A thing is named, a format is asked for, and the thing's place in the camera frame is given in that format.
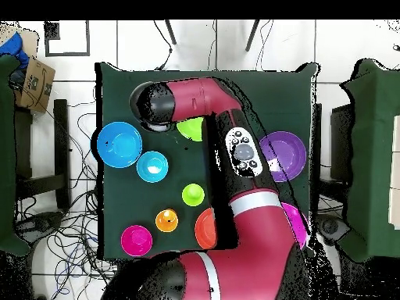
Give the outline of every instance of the pink bowl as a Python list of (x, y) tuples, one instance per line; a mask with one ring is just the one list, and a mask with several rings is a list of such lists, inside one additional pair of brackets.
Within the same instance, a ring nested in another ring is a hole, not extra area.
[(122, 233), (122, 249), (130, 256), (142, 256), (152, 248), (152, 234), (145, 227), (130, 226)]
[(286, 212), (286, 215), (289, 221), (291, 222), (291, 228), (295, 232), (295, 236), (298, 243), (300, 244), (300, 248), (303, 248), (305, 240), (307, 238), (307, 232), (304, 228), (302, 217), (300, 216), (298, 209), (285, 202), (282, 202), (282, 207), (284, 208), (284, 211)]

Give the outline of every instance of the white stripe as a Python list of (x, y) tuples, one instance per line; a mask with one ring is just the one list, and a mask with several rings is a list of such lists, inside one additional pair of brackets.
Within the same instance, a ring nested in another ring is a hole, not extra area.
[(264, 206), (277, 206), (282, 208), (278, 195), (275, 192), (269, 191), (254, 192), (250, 195), (244, 195), (230, 203), (234, 216), (246, 210)]
[(200, 258), (202, 258), (204, 262), (205, 271), (209, 278), (211, 300), (221, 300), (220, 282), (218, 281), (218, 275), (216, 274), (216, 267), (213, 261), (204, 252), (196, 253), (200, 255)]

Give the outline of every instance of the blue bowl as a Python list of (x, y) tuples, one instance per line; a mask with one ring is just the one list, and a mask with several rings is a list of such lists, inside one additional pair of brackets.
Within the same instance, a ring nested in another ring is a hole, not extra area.
[(150, 151), (140, 157), (136, 169), (142, 180), (156, 183), (160, 182), (168, 173), (168, 161), (163, 154)]
[(141, 134), (128, 123), (112, 122), (98, 134), (97, 150), (106, 165), (126, 168), (141, 156)]

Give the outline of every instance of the bowl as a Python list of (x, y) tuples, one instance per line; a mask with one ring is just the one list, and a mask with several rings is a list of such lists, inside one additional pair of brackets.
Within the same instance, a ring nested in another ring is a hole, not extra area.
[(289, 205), (286, 202), (282, 202), (282, 207), (284, 208), (284, 212), (291, 223), (291, 229), (295, 232), (295, 236), (300, 244), (300, 248), (303, 248), (307, 239), (307, 231), (304, 228), (304, 223), (302, 217), (300, 216), (300, 212), (296, 207)]
[(145, 227), (130, 226), (122, 233), (122, 249), (130, 256), (142, 256), (152, 248), (152, 234)]
[(187, 139), (192, 141), (202, 141), (202, 122), (203, 117), (185, 120), (177, 124), (177, 129)]
[(307, 160), (307, 151), (302, 140), (296, 135), (276, 131), (265, 136), (259, 145), (275, 182), (293, 180), (302, 172)]
[(203, 202), (204, 197), (204, 190), (200, 185), (195, 183), (187, 185), (182, 191), (182, 199), (184, 200), (184, 203), (191, 207), (200, 205)]
[(157, 214), (155, 225), (162, 232), (172, 232), (178, 226), (177, 214), (172, 209), (164, 209)]
[(168, 160), (159, 152), (146, 152), (137, 161), (136, 169), (142, 180), (157, 183), (168, 173)]
[(129, 123), (112, 122), (98, 134), (97, 150), (107, 166), (126, 168), (133, 165), (141, 155), (141, 135)]
[(196, 220), (196, 241), (203, 249), (211, 249), (216, 246), (216, 223), (213, 210), (207, 208)]

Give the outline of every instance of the control panel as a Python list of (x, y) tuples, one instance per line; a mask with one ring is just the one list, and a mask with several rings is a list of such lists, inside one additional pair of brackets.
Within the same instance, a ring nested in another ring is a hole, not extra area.
[(234, 127), (225, 137), (230, 163), (242, 177), (255, 177), (263, 171), (261, 159), (250, 133), (243, 127)]

